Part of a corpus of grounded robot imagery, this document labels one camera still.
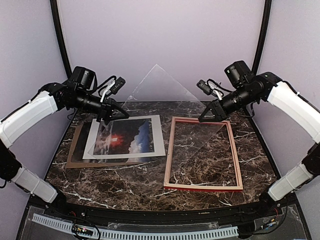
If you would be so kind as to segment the white photo mat board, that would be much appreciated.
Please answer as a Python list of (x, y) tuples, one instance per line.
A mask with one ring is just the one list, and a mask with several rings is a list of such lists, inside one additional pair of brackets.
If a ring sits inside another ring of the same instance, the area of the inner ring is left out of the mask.
[(83, 159), (113, 160), (165, 156), (159, 115), (91, 123)]

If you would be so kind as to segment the clear acrylic sheet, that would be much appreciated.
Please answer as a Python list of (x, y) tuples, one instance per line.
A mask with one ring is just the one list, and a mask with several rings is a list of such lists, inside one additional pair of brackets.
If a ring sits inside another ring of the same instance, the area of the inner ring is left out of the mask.
[[(172, 118), (198, 119), (197, 116), (206, 107), (156, 64), (123, 103), (122, 108), (129, 112), (130, 117), (159, 115), (165, 148), (164, 156), (167, 157)], [(184, 153), (190, 149), (191, 151), (186, 154), (185, 158), (191, 159), (221, 128), (226, 127), (208, 124), (208, 122), (199, 122), (198, 124), (177, 122), (172, 158), (177, 153), (174, 148), (178, 147)], [(219, 186), (210, 183), (195, 185)]]

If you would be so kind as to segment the red wooden picture frame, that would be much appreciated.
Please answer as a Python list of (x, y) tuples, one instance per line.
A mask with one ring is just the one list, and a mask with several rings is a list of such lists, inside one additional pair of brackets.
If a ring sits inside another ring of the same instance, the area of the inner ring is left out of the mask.
[(236, 150), (233, 130), (230, 122), (227, 120), (223, 120), (220, 122), (208, 122), (208, 124), (221, 126), (221, 127), (225, 126), (227, 129), (228, 139), (231, 147), (233, 166), (235, 170), (236, 186), (209, 186), (209, 185), (195, 185), (195, 184), (187, 185), (187, 184), (170, 183), (176, 123), (198, 124), (199, 120), (197, 118), (182, 117), (182, 116), (174, 116), (172, 118), (163, 187), (167, 190), (180, 190), (180, 191), (192, 191), (192, 192), (241, 192), (244, 189), (244, 187), (243, 187), (240, 163), (238, 159), (238, 153)]

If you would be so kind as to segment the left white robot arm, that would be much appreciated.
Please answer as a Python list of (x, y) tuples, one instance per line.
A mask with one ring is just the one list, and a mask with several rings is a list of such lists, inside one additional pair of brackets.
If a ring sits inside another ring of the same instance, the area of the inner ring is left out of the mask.
[(28, 170), (16, 159), (10, 147), (38, 122), (63, 108), (82, 109), (96, 114), (98, 122), (127, 119), (129, 114), (110, 97), (110, 95), (115, 95), (125, 82), (119, 77), (113, 83), (108, 84), (107, 93), (102, 97), (90, 94), (80, 85), (69, 80), (64, 83), (44, 85), (33, 99), (0, 121), (0, 178), (5, 182), (15, 183), (31, 195), (51, 204), (51, 210), (58, 217), (67, 218), (71, 213), (71, 208), (64, 202), (65, 195)]

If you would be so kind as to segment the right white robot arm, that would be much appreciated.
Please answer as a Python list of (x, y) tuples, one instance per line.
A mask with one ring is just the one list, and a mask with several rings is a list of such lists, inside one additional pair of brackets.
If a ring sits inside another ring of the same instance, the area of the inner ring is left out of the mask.
[(312, 138), (314, 145), (301, 162), (275, 181), (255, 205), (255, 213), (266, 217), (275, 203), (320, 174), (320, 113), (290, 85), (271, 72), (236, 82), (236, 90), (213, 100), (202, 112), (200, 122), (222, 122), (228, 115), (254, 102), (264, 101), (282, 110)]

